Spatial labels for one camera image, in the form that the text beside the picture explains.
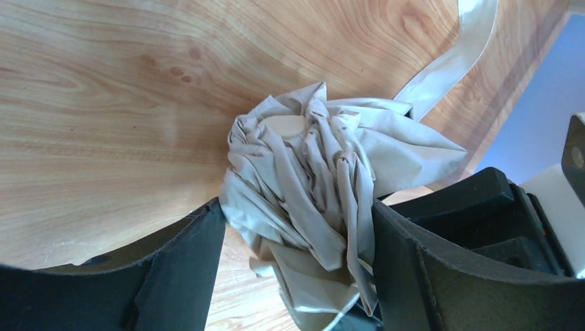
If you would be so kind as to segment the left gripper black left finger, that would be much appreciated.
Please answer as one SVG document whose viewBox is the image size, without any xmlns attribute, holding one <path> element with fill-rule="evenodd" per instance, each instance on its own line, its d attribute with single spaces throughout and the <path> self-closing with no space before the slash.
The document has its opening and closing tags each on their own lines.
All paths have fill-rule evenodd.
<svg viewBox="0 0 585 331">
<path fill-rule="evenodd" d="M 1 266 L 2 330 L 203 330 L 226 230 L 218 199 L 81 265 Z"/>
</svg>

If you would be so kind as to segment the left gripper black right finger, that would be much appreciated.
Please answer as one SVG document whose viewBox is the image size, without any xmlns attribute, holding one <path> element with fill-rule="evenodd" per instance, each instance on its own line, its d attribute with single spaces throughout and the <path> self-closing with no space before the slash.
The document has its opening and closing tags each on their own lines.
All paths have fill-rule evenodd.
<svg viewBox="0 0 585 331">
<path fill-rule="evenodd" d="M 386 330 L 583 330 L 584 281 L 462 248 L 380 201 L 374 283 Z"/>
</svg>

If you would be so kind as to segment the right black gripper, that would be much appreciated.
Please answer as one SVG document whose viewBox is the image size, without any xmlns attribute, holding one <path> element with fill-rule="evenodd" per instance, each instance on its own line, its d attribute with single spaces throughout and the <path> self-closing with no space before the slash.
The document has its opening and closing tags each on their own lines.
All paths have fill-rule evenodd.
<svg viewBox="0 0 585 331">
<path fill-rule="evenodd" d="M 484 257 L 536 272 L 575 276 L 538 198 L 497 168 L 391 208 Z"/>
</svg>

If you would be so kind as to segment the black and beige folding umbrella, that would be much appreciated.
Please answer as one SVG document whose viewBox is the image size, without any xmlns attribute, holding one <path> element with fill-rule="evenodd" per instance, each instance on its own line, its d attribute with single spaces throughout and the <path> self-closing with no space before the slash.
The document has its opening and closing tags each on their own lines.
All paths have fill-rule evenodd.
<svg viewBox="0 0 585 331">
<path fill-rule="evenodd" d="M 459 167 L 466 150 L 421 120 L 483 55 L 498 6 L 460 1 L 458 41 L 392 99 L 330 100 L 321 82 L 235 119 L 219 203 L 300 330 L 380 329 L 373 201 Z"/>
</svg>

